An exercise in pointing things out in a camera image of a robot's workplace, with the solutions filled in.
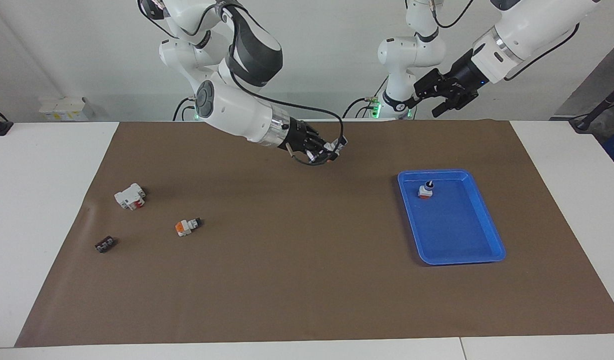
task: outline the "brown mat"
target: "brown mat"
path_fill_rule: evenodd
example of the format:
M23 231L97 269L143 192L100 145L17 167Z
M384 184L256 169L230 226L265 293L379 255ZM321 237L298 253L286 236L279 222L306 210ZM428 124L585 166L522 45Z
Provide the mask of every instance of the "brown mat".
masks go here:
M509 123L346 134L340 160L310 168L202 123L122 123L16 346L614 333L613 301ZM417 255L396 175L456 167L503 262ZM147 203L131 212L113 194L133 182ZM205 227L179 238L195 217ZM101 255L106 235L120 242Z

